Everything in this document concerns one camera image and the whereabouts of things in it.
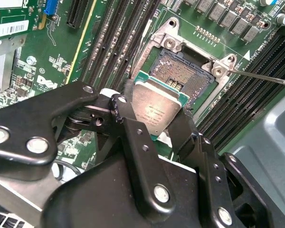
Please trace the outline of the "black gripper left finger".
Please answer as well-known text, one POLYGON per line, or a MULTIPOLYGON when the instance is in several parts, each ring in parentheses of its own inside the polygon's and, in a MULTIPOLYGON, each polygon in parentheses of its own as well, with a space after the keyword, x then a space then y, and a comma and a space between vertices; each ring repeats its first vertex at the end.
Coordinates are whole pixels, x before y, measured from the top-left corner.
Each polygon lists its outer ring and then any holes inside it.
POLYGON ((109 136, 100 164, 123 156, 138 212, 151 223, 165 222, 176 199, 146 125, 128 97, 102 100, 83 82, 0 109, 0 205, 41 225, 47 201, 63 185, 51 170, 57 146, 81 130, 109 136))

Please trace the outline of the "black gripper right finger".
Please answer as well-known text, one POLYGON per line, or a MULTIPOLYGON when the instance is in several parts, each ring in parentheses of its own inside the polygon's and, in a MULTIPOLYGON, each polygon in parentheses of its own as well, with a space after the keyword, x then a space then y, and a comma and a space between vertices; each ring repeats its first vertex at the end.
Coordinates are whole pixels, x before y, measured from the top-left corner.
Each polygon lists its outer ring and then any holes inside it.
POLYGON ((273 202, 243 164, 219 156, 181 109, 168 127, 177 161, 198 176, 199 219, 208 228, 274 228, 273 202))

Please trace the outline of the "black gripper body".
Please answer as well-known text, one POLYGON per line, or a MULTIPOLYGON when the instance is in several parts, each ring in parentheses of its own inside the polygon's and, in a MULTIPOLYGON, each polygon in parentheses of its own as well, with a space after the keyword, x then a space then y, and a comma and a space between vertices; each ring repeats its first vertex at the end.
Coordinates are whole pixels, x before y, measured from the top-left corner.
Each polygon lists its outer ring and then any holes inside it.
POLYGON ((116 155, 61 185, 45 205, 44 228, 210 228, 209 213, 199 206, 198 176, 161 157, 176 196, 173 214, 151 223, 137 210, 125 159, 116 155))

